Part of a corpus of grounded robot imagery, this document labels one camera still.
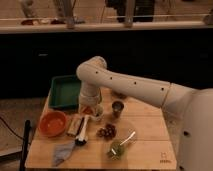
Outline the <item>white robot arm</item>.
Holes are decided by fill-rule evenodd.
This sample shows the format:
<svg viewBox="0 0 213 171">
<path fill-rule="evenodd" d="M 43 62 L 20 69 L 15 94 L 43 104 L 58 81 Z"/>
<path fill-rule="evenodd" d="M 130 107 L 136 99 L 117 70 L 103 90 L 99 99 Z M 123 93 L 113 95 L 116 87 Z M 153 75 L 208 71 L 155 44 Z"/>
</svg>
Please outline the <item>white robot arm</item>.
<svg viewBox="0 0 213 171">
<path fill-rule="evenodd" d="M 81 63 L 76 74 L 81 80 L 81 106 L 97 105 L 100 89 L 107 87 L 182 118 L 176 171 L 213 171 L 213 88 L 112 72 L 101 56 Z"/>
</svg>

